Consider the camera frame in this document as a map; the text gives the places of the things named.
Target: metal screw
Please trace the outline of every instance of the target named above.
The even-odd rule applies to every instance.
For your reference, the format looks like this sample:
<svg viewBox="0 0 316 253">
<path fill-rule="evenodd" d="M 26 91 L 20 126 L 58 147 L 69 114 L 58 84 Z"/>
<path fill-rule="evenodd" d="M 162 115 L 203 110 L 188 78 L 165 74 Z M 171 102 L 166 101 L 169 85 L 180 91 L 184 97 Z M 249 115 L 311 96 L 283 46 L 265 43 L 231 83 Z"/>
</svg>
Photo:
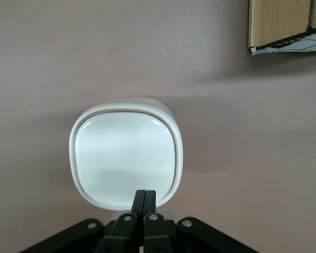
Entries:
<svg viewBox="0 0 316 253">
<path fill-rule="evenodd" d="M 151 215 L 149 216 L 149 219 L 150 219 L 150 220 L 158 220 L 158 216 L 153 213 L 153 214 L 151 214 Z"/>
<path fill-rule="evenodd" d="M 127 215 L 127 216 L 124 217 L 124 220 L 125 220 L 125 221 L 129 221 L 129 220 L 131 220 L 131 219 L 132 219 L 132 217 L 131 217 L 130 215 Z"/>
<path fill-rule="evenodd" d="M 96 226 L 97 224 L 94 222 L 88 224 L 88 228 L 95 228 Z"/>
<path fill-rule="evenodd" d="M 189 227 L 192 225 L 192 223 L 191 223 L 191 221 L 189 221 L 189 220 L 183 220 L 182 225 L 183 225 L 184 227 L 189 228 Z"/>
</svg>

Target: glossy white surface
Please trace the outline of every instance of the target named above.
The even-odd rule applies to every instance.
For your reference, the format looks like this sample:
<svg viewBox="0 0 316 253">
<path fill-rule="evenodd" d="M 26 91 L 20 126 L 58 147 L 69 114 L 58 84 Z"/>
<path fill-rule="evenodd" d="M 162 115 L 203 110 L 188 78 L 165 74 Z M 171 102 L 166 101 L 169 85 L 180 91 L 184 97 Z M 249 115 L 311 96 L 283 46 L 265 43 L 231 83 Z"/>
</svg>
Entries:
<svg viewBox="0 0 316 253">
<path fill-rule="evenodd" d="M 75 122 L 69 140 L 81 195 L 103 209 L 130 209 L 136 190 L 155 190 L 156 205 L 179 186 L 183 144 L 171 111 L 152 98 L 99 104 Z"/>
<path fill-rule="evenodd" d="M 75 156 L 86 197 L 106 209 L 129 209 L 138 189 L 156 190 L 160 203 L 173 183 L 172 135 L 162 121 L 144 113 L 88 119 L 77 133 Z"/>
</svg>

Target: white rounded square device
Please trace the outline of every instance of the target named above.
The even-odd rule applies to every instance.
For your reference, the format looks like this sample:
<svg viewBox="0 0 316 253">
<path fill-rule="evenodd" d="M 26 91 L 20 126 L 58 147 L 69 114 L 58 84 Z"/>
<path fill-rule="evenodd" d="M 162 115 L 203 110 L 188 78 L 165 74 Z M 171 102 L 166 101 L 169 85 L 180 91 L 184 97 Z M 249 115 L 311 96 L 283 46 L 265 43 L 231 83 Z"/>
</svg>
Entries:
<svg viewBox="0 0 316 253">
<path fill-rule="evenodd" d="M 104 209 L 130 209 L 140 189 L 155 190 L 161 206 L 181 180 L 181 134 L 171 112 L 157 100 L 90 108 L 73 126 L 69 152 L 78 191 Z"/>
</svg>

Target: beige wall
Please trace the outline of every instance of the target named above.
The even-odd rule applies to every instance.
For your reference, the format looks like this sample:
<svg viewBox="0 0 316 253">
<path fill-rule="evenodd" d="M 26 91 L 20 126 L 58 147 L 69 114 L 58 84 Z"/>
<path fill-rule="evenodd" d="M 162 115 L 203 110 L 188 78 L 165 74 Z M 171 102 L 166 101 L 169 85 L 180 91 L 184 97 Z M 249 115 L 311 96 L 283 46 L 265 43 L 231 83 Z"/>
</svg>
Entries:
<svg viewBox="0 0 316 253">
<path fill-rule="evenodd" d="M 164 102 L 184 172 L 163 209 L 264 253 L 316 252 L 316 53 L 252 57 L 248 1 L 0 0 L 0 253 L 112 212 L 77 192 L 72 125 Z"/>
</svg>

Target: wooden panel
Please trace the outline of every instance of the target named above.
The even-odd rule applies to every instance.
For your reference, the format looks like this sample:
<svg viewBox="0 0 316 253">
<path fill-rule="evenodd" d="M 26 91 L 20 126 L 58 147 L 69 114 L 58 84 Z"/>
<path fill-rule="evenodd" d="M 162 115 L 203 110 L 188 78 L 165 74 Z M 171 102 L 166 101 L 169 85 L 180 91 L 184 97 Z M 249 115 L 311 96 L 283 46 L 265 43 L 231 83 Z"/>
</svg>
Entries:
<svg viewBox="0 0 316 253">
<path fill-rule="evenodd" d="M 249 47 L 307 30 L 310 0 L 251 0 Z"/>
</svg>

